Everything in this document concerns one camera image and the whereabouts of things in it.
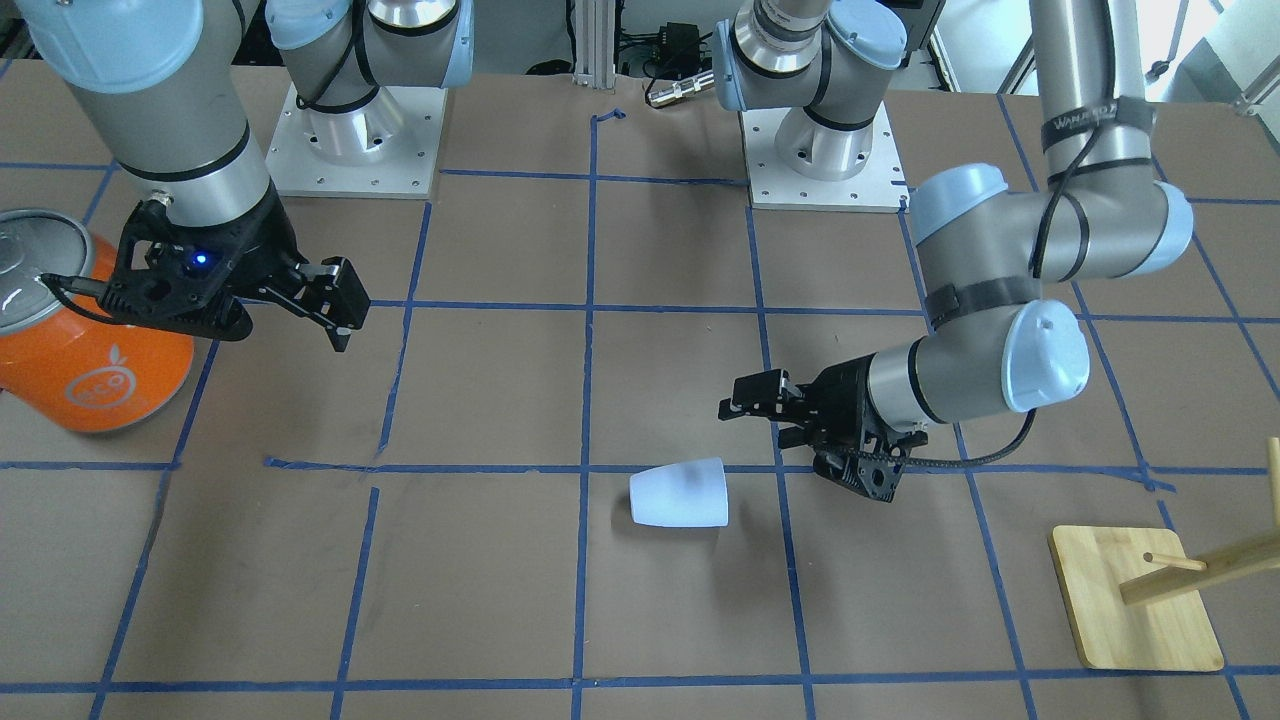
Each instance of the wooden peg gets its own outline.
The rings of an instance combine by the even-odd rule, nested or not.
[[[1206,552],[1199,560],[1207,565],[1203,573],[1161,568],[1120,583],[1120,597],[1125,605],[1146,605],[1274,568],[1280,561],[1280,529]]]
[[[1161,555],[1158,552],[1143,552],[1142,559],[1147,562],[1155,562],[1156,565],[1166,565],[1169,568],[1181,568],[1183,570],[1196,570],[1197,573],[1203,573],[1208,570],[1208,564],[1203,560],[1192,560],[1190,557],[1178,557],[1174,555]]]

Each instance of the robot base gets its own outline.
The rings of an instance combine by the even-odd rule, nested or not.
[[[897,213],[908,202],[906,178],[882,102],[872,123],[874,145],[867,165],[847,181],[819,181],[792,170],[778,156],[773,138],[790,108],[746,110],[742,146],[751,179],[751,206],[767,210]]]
[[[308,145],[307,123],[289,86],[271,136],[266,168],[280,195],[291,197],[388,197],[426,200],[431,196],[444,104],[448,92],[435,87],[388,87],[408,118],[407,142],[399,155],[372,165],[338,165]]]

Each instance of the gray robot arm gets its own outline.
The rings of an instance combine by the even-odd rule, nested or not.
[[[794,108],[778,154],[820,181],[858,174],[906,29],[876,0],[748,0],[716,28],[712,68],[728,110]]]
[[[298,251],[230,82],[260,1],[18,5],[142,197],[110,279],[45,275],[55,296],[69,307],[68,295],[93,297],[105,315],[92,316],[102,322],[216,340],[251,332],[241,299],[269,300],[320,324],[344,350],[369,295],[344,258],[312,264]],[[470,78],[470,0],[269,0],[268,14],[296,85],[311,94],[308,111],[321,118],[316,126],[329,120],[325,140],[335,146],[358,142],[376,155],[394,135],[366,122],[394,120],[378,102],[383,83]],[[376,159],[367,155],[351,161]]]
[[[1167,266],[1190,240],[1192,209],[1152,181],[1133,0],[1033,0],[1032,20],[1051,190],[1010,193],[991,165],[928,179],[911,223],[934,332],[808,386],[782,370],[740,378],[722,419],[792,423],[780,443],[810,445],[819,474],[888,501],[929,425],[1034,411],[1084,389],[1088,345],[1042,284]]]

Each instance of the wooden base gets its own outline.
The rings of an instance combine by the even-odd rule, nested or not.
[[[1098,670],[1222,669],[1222,651],[1199,592],[1126,606],[1120,583],[1157,568],[1144,552],[1185,557],[1172,530],[1059,525],[1050,536],[1053,566],[1085,667]]]

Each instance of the can logo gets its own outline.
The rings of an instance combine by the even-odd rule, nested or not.
[[[119,346],[113,345],[108,360],[110,365],[90,370],[67,383],[67,400],[90,410],[106,410],[133,397],[138,378],[124,366],[128,357],[122,357]]]

